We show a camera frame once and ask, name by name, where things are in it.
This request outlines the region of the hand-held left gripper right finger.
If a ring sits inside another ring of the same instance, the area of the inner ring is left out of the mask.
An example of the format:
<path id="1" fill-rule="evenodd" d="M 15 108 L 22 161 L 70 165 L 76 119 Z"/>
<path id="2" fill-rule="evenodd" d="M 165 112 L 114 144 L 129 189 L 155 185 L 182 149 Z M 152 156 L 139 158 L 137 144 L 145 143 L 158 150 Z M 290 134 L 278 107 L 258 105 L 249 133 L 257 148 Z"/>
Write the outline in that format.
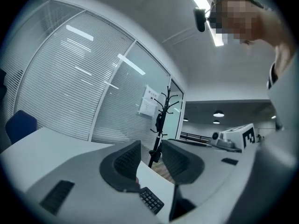
<path id="1" fill-rule="evenodd" d="M 161 150 L 175 182 L 170 223 L 226 223 L 249 179 L 257 145 L 233 153 L 164 140 Z"/>

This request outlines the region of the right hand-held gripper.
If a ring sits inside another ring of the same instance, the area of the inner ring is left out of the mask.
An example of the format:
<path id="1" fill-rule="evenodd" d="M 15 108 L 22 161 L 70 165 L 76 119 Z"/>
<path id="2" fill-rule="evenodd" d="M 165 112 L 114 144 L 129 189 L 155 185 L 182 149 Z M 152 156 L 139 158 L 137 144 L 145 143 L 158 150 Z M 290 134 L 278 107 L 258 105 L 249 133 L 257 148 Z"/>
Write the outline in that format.
<path id="1" fill-rule="evenodd" d="M 188 145 L 198 147 L 218 147 L 228 151 L 243 152 L 247 146 L 256 142 L 254 124 L 237 126 L 221 132 L 214 132 L 211 138 L 211 145 L 197 141 L 168 139 L 168 141 L 176 141 Z"/>

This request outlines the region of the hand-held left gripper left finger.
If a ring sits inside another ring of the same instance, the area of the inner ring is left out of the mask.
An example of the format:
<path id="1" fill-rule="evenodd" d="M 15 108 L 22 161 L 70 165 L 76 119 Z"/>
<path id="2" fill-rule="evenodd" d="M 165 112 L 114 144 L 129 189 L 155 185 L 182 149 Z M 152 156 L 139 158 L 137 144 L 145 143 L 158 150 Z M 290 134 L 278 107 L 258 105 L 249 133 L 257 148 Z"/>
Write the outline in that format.
<path id="1" fill-rule="evenodd" d="M 73 156 L 27 191 L 48 224 L 166 224 L 163 181 L 141 160 L 138 140 Z"/>

